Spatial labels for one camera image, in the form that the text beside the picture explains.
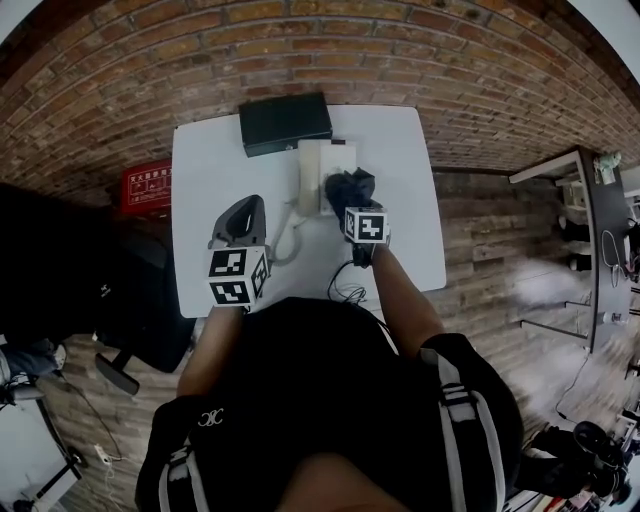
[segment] black cable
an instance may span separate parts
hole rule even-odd
[[[565,397],[565,396],[567,396],[567,393],[568,393],[569,391],[571,391],[571,390],[575,387],[576,383],[578,382],[578,378],[580,378],[580,373],[582,373],[582,369],[586,366],[587,361],[589,361],[589,356],[590,356],[590,355],[591,355],[591,354],[587,354],[587,357],[585,357],[585,359],[584,359],[584,363],[582,363],[582,366],[581,366],[581,367],[580,367],[580,369],[578,370],[578,373],[576,373],[576,378],[575,378],[575,379],[573,379],[573,383],[571,384],[571,386],[569,386],[567,389],[565,389],[565,390],[564,390],[564,393],[562,393],[562,396],[560,397],[560,400],[558,400],[558,402],[556,403],[556,407],[555,407],[555,409],[556,409],[556,413],[558,414],[558,416],[560,416],[563,420],[566,420],[566,421],[568,421],[569,423],[573,423],[573,424],[575,424],[575,425],[577,425],[577,422],[576,422],[576,421],[573,421],[573,420],[570,420],[569,418],[567,418],[567,416],[566,416],[565,414],[561,413],[561,412],[558,410],[558,407],[560,406],[560,404],[561,404],[561,403],[562,403],[562,401],[564,400],[564,397]]]
[[[348,265],[351,265],[351,264],[353,264],[353,260],[346,261],[345,263],[340,265],[338,270],[336,270],[336,273],[333,274],[333,277],[331,278],[331,281],[329,282],[329,287],[327,288],[327,297],[329,298],[330,301],[335,302],[333,297],[331,297],[331,287],[333,286],[334,289],[336,290],[336,293],[338,295],[340,295],[340,297],[342,297],[344,299],[342,301],[343,303],[353,304],[357,308],[359,308],[362,311],[364,311],[367,315],[369,315],[371,318],[373,318],[378,323],[378,325],[380,325],[380,327],[382,327],[387,332],[387,334],[389,335],[389,338],[393,339],[392,336],[391,336],[391,331],[389,330],[389,327],[387,326],[387,324],[384,323],[382,320],[380,320],[371,311],[369,311],[368,309],[363,308],[360,305],[360,302],[362,302],[364,300],[365,296],[367,295],[367,290],[364,288],[364,286],[357,287],[348,296],[342,294],[340,292],[340,290],[338,290],[338,285],[336,284],[336,280],[338,279],[338,276],[340,275],[340,272],[342,272]]]
[[[98,411],[96,411],[95,407],[93,407],[93,405],[91,405],[91,402],[89,402],[87,397],[84,396],[82,391],[80,391],[76,386],[74,386],[73,384],[71,384],[71,382],[69,382],[67,380],[67,378],[64,376],[64,374],[62,372],[60,372],[60,376],[62,377],[62,380],[64,380],[67,383],[67,385],[69,387],[71,387],[76,393],[78,393],[78,395],[87,403],[89,408],[93,411],[93,414],[95,415],[95,417],[98,418],[100,423],[102,423],[102,426],[104,427],[105,432],[108,434],[109,438],[111,438],[111,442],[113,443],[113,446],[115,447],[116,452],[118,453],[118,458],[115,458],[115,457],[112,457],[112,458],[113,458],[114,461],[120,462],[122,460],[122,452],[120,451],[120,446],[118,445],[118,443],[116,442],[115,438],[113,437],[113,434],[111,433],[111,430],[109,430],[109,427],[107,427],[107,424],[102,419],[102,416],[100,416],[100,413],[98,413]]]
[[[340,272],[342,272],[346,267],[348,267],[352,263],[353,263],[353,260],[345,261],[342,265],[340,265],[338,270],[336,270],[336,273],[333,274],[333,277],[331,278],[331,281],[329,282],[329,287],[327,288],[327,298],[329,300],[333,300],[333,297],[331,297],[331,287],[332,286],[335,286],[336,292],[338,292],[338,294],[343,299],[347,298],[346,296],[342,295],[342,293],[340,293],[340,291],[338,290],[338,286],[336,285],[336,279],[338,279],[338,276],[340,275]]]

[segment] jeans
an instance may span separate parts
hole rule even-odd
[[[53,351],[53,345],[46,339],[27,347],[0,346],[0,352],[9,365],[11,377],[19,373],[35,376],[51,373],[58,367]]]

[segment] power strip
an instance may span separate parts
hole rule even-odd
[[[107,455],[107,452],[104,451],[104,448],[99,444],[94,444],[93,447],[96,449],[96,453],[98,454],[98,458],[102,461],[105,466],[111,466],[111,457]]]

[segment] backpack strap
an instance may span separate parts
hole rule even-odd
[[[191,447],[189,438],[187,438],[182,448],[171,454],[171,460],[168,464],[165,464],[160,475],[160,486],[158,488],[160,512],[171,512],[169,487],[171,482],[184,479],[191,480],[193,503],[195,504],[196,512],[210,512],[204,486],[202,485],[202,477],[198,469],[196,454]]]
[[[495,503],[495,510],[500,512],[505,502],[506,485],[498,433],[486,400],[478,391],[469,390],[463,385],[458,369],[435,350],[421,348],[420,358],[435,370],[434,373],[437,375],[440,384],[441,393],[438,399],[438,406],[447,455],[447,470],[453,512],[467,512],[467,504],[470,506],[471,504],[477,505],[479,501],[477,496],[469,496],[467,499],[464,493],[463,474],[466,473],[472,477],[475,468],[463,468],[459,447],[464,447],[465,439],[460,434],[458,427],[463,424],[469,425],[469,422],[475,423],[484,432],[495,482],[494,499],[491,501]],[[482,506],[474,506],[473,509],[486,510]]]

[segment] desk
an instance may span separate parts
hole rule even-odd
[[[614,286],[611,276],[611,269],[605,264],[616,262],[616,251],[611,237],[605,234],[603,248],[603,231],[609,231],[614,238],[615,247],[622,264],[624,265],[625,250],[624,237],[629,230],[627,219],[629,210],[624,198],[622,180],[619,169],[615,169],[616,182],[610,185],[597,184],[593,168],[593,158],[596,153],[578,147],[574,151],[551,159],[542,164],[526,169],[509,177],[511,183],[518,183],[525,179],[538,176],[554,169],[574,165],[577,167],[580,181],[584,188],[587,220],[589,222],[589,235],[591,239],[591,302],[590,304],[579,304],[574,302],[565,303],[565,307],[579,308],[589,312],[589,332],[586,336],[563,331],[545,325],[524,320],[522,328],[531,332],[553,333],[556,337],[575,341],[583,345],[591,352],[601,348],[620,329],[614,324],[603,324],[601,318],[603,313],[621,313],[623,320],[629,318],[629,306],[631,304],[631,281],[625,279],[620,274],[617,286]],[[556,184],[561,185],[566,180],[557,180]]]
[[[446,283],[440,215],[433,175],[417,111],[409,107],[329,107],[335,138],[355,141],[357,163],[375,175],[373,198],[389,211],[391,248],[422,291]],[[267,244],[271,244],[287,202],[299,189],[298,151],[247,158],[237,115],[207,119],[175,130],[172,223],[180,311],[204,317],[213,304],[205,281],[207,242],[218,217],[250,194],[265,201]],[[273,267],[258,308],[289,296],[326,298],[338,266],[350,259],[336,217],[316,217],[300,228],[302,250],[285,267]],[[279,245],[286,254],[287,229]],[[371,268],[347,267],[341,283],[362,285],[367,299],[378,292]]]

